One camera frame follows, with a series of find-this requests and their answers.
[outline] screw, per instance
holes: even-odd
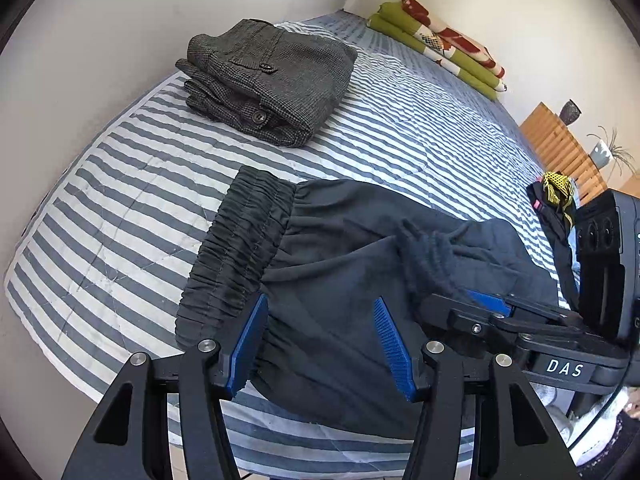
[[[440,341],[429,341],[425,348],[432,354],[440,354],[444,351],[444,345]]]
[[[203,339],[198,343],[198,350],[204,353],[211,352],[216,349],[217,344],[213,339]]]
[[[498,354],[495,357],[495,362],[504,367],[511,366],[511,363],[513,363],[513,361],[507,354]]]
[[[136,352],[131,356],[129,362],[134,366],[140,366],[146,361],[146,354],[144,352]]]

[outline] yellow mesh fabric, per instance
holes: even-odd
[[[542,175],[542,186],[546,191],[548,202],[555,206],[559,205],[564,217],[569,221],[569,225],[573,227],[574,222],[571,216],[566,213],[566,209],[574,201],[574,186],[569,178],[561,173],[545,171]]]

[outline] elastic waistband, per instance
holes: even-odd
[[[215,337],[258,290],[287,227],[296,185],[242,166],[198,250],[175,320],[181,348]]]

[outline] black pants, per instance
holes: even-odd
[[[270,309],[252,379],[258,391],[309,421],[395,438],[414,436],[420,406],[388,370],[373,324],[377,297],[418,322],[431,292],[558,304],[555,282],[506,221],[452,218],[373,184],[294,185],[244,166],[191,271],[178,343],[215,337],[258,288]]]

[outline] blue and white striped quilt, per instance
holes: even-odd
[[[524,192],[541,170],[499,104],[344,12],[282,27],[358,51],[343,102],[307,146],[278,148],[195,114],[177,73],[84,150],[28,226],[7,297],[46,357],[92,399],[132,352],[179,353],[180,294],[242,164],[292,182],[353,178],[461,218],[504,218],[557,279]],[[401,476],[411,447],[306,422],[250,384],[223,412],[238,466],[275,478]],[[169,415],[180,444],[175,400]],[[460,463],[472,441],[465,430]]]

